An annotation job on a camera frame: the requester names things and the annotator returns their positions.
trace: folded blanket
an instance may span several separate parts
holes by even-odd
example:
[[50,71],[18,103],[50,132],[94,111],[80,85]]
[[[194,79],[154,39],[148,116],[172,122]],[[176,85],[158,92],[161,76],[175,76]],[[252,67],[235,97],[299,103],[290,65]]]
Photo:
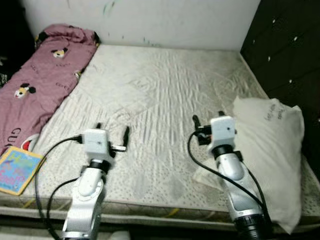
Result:
[[94,31],[47,27],[37,51],[0,89],[0,155],[9,146],[31,151],[42,127],[77,85],[98,47]]

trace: colorful book cover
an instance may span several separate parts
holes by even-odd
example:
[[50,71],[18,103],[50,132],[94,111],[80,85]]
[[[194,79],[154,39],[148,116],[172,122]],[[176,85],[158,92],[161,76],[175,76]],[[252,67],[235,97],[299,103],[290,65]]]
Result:
[[0,191],[20,195],[42,163],[43,156],[11,146],[0,157]]

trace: dark headboard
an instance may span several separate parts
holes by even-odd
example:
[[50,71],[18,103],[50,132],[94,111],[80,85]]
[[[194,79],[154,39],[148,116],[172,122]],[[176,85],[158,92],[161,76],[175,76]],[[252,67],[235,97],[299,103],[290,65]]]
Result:
[[241,54],[270,98],[302,109],[302,152],[320,179],[320,0],[261,0]]

